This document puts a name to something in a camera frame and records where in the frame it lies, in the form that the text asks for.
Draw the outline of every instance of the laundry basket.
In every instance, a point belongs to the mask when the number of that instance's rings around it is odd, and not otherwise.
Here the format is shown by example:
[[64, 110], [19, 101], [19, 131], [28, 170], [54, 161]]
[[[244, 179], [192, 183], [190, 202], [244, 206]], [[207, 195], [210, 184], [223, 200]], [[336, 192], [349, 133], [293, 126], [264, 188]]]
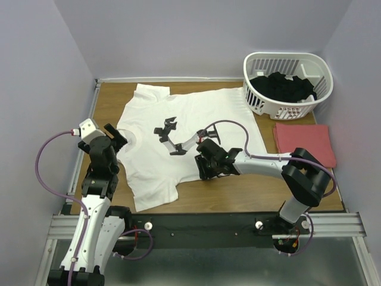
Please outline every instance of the laundry basket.
[[[261, 95], [250, 84], [250, 80], [258, 76], [269, 76], [280, 72], [287, 79], [298, 76], [308, 79], [314, 86], [317, 100], [310, 95], [298, 103], [288, 103], [269, 99]], [[254, 52], [245, 58], [243, 64], [245, 81], [243, 92], [249, 108], [259, 114], [269, 114], [271, 119], [292, 120], [304, 117], [317, 104], [326, 100], [332, 93], [332, 74], [326, 62], [317, 55], [296, 52]]]

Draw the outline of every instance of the gray floor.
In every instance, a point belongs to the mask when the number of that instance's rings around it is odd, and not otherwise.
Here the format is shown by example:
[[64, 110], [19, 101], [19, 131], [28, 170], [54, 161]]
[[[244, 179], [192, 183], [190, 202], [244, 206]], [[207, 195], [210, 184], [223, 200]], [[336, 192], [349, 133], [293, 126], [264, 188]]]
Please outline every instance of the gray floor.
[[[68, 241], [60, 242], [58, 268]], [[272, 249], [153, 250], [141, 261], [111, 257], [106, 286], [367, 285], [351, 238], [316, 238], [295, 257]]]

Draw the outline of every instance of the red towel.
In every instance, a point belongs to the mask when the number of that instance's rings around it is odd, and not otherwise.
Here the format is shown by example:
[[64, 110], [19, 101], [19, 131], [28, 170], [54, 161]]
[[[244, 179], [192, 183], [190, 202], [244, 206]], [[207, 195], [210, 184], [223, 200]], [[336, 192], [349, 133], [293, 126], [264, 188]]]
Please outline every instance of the red towel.
[[327, 125], [285, 125], [276, 123], [274, 138], [280, 153], [296, 147], [305, 148], [324, 167], [336, 167], [336, 158], [329, 140]]

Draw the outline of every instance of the white shirt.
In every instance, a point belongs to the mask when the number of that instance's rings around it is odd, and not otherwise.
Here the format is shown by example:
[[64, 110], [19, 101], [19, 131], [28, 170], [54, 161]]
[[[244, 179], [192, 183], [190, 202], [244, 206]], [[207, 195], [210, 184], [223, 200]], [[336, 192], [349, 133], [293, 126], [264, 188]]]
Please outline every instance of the white shirt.
[[[117, 158], [126, 170], [137, 212], [177, 200], [177, 184], [199, 180], [196, 145], [183, 156], [171, 156], [154, 134], [154, 129], [163, 128], [165, 119], [171, 117], [177, 122], [176, 130], [169, 133], [174, 144], [187, 141], [214, 121], [230, 119], [248, 129], [250, 152], [266, 153], [242, 88], [170, 95], [167, 87], [138, 84], [117, 124], [129, 142]], [[219, 123], [216, 127], [226, 151], [243, 148], [245, 133], [239, 126]]]

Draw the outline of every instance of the wooden table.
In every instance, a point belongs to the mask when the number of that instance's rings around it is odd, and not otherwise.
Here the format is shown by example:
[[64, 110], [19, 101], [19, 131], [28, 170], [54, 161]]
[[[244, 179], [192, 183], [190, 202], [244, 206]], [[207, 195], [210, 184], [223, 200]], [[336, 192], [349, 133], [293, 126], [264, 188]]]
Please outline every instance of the wooden table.
[[[171, 94], [188, 94], [220, 88], [241, 87], [242, 82], [160, 82], [150, 85], [169, 86]], [[99, 126], [111, 123], [116, 126], [124, 106], [133, 96], [136, 83], [103, 83], [96, 103], [94, 120]], [[268, 115], [254, 115], [268, 153], [277, 153], [273, 128], [276, 121]], [[315, 124], [313, 115], [298, 120], [284, 121], [284, 124]], [[80, 198], [80, 185], [90, 163], [85, 155], [77, 184], [76, 197]], [[128, 206], [135, 211], [133, 193], [126, 181], [124, 167], [120, 164], [119, 184], [112, 205]], [[209, 212], [264, 212], [277, 211], [291, 196], [286, 183], [261, 175], [228, 176], [210, 181], [195, 181], [177, 186], [179, 199], [170, 204], [145, 210], [142, 213], [209, 213]], [[316, 210], [343, 210], [340, 196], [335, 192], [323, 199]], [[77, 214], [79, 206], [74, 204], [71, 212]]]

